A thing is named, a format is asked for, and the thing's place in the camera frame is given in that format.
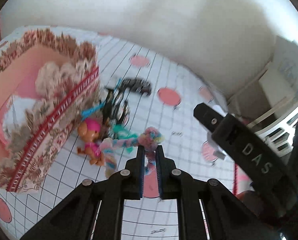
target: floral pattern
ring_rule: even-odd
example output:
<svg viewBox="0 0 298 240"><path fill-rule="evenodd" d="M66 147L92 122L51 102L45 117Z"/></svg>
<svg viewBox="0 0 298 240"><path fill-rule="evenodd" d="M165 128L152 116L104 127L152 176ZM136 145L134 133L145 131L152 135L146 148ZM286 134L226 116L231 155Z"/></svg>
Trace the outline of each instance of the floral pattern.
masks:
<svg viewBox="0 0 298 240"><path fill-rule="evenodd" d="M28 140L39 130L41 124L54 111L59 102L73 89L74 85L80 83L88 73L97 68L97 53L92 44L84 42L78 45L76 40L68 35L55 36L49 29L42 29L25 32L19 41L11 42L6 51L2 51L0 56L0 73L14 59L36 44L52 48L61 54L69 56L72 59L73 67L77 71L75 74L70 71L66 72L66 77L73 76L70 76L70 79L63 77L57 86L54 97L48 100L43 99L35 104L31 111L26 111L27 123L16 132L12 132L12 140L7 147L9 149L9 158L4 158L0 161L0 187L2 188L8 187L8 184L17 172L17 166L22 160L24 155L23 149ZM64 112L63 116L51 127L51 130L31 158L16 192L39 190L58 151L67 140L73 127L80 121L78 112L84 106L92 105L98 97L98 79L96 79L75 102L72 102L72 105Z"/></svg>
<svg viewBox="0 0 298 240"><path fill-rule="evenodd" d="M92 66L97 60L96 48L89 42L76 43L76 39L69 35L56 36L50 29L29 30L24 33L20 41L10 43L6 51L1 52L0 73L3 72L13 60L20 57L31 47L40 44L69 56L76 64L78 61L88 61Z"/></svg>

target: pink hair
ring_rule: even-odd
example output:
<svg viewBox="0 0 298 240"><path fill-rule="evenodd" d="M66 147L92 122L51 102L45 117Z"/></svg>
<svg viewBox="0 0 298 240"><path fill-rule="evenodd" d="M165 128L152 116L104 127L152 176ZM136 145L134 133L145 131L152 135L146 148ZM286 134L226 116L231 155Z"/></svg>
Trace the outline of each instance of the pink hair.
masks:
<svg viewBox="0 0 298 240"><path fill-rule="evenodd" d="M100 132L101 125L97 121L95 121L93 119L90 119L90 118L87 118L85 120L85 122L87 124L88 130L95 131L95 132Z"/></svg>

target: colorful yarn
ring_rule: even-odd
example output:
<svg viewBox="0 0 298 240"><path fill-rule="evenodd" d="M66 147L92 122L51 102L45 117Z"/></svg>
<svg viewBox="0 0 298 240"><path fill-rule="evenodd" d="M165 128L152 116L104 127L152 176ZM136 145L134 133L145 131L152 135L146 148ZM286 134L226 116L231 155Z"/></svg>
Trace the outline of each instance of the colorful yarn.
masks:
<svg viewBox="0 0 298 240"><path fill-rule="evenodd" d="M126 128L124 128L121 124L116 124L112 128L113 132L117 135L118 139L130 139L137 138L138 135L136 133L130 133ZM127 153L131 153L133 151L133 147L126 148Z"/></svg>
<svg viewBox="0 0 298 240"><path fill-rule="evenodd" d="M113 167L114 169L117 168L117 162L113 161L115 160L114 150L116 150L117 148L137 147L139 145L144 146L145 156L148 158L148 164L145 168L145 174L150 174L154 170L156 165L154 151L156 150L158 144L161 143L163 140L164 138L162 134L153 127L147 128L145 132L142 133L138 138L129 138L122 140L111 138L104 139L100 144L99 149L106 156L106 177L107 175L112 174Z"/></svg>

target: doll head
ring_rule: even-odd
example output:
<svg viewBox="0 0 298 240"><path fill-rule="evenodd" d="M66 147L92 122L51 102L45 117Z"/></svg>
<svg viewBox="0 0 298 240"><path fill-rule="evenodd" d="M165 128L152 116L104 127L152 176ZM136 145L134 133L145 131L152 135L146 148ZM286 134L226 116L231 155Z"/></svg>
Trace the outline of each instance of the doll head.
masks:
<svg viewBox="0 0 298 240"><path fill-rule="evenodd" d="M98 139L100 129L101 126L97 121L87 118L78 126L77 131L81 139L88 143Z"/></svg>

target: table surface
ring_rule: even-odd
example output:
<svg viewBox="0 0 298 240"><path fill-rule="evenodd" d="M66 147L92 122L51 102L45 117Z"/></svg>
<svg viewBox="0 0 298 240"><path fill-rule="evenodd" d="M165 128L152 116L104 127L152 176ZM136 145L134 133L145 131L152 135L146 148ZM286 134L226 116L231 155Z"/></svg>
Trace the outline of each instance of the table surface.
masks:
<svg viewBox="0 0 298 240"><path fill-rule="evenodd" d="M26 26L16 29L0 42L0 45L4 44L0 48L0 53L10 42L19 39L26 30L40 27L46 26ZM211 166L201 154L201 146L207 140L206 131L193 117L194 107L204 101L199 89L206 85L200 78L185 66L151 49L123 39L64 27L50 29L56 35L63 32L75 37L77 42L89 41L98 47L102 85L112 85L118 78L125 77L139 77L150 81L152 93L149 97L125 93L131 112L126 128L140 134L149 126L156 127L165 137L162 143L164 154L174 159L177 168L189 172L195 179L207 181L209 178L217 178L232 191L233 160L227 157L224 161L217 160L215 165ZM175 108L172 105L178 104L178 97L180 104ZM83 142L74 131L57 155L38 192L16 194L0 189L0 198L7 204L12 215L10 223L3 222L0 218L0 225L13 237L19 239L83 179L90 178L95 181L106 179L105 168L90 165L84 155L78 156L77 146L83 146ZM126 161L134 158L136 152L136 149L131 153L116 151L118 170L122 170ZM157 192L154 179L147 178L145 182L146 194L154 196ZM160 201L159 198L126 200L121 239L178 239L176 201Z"/></svg>

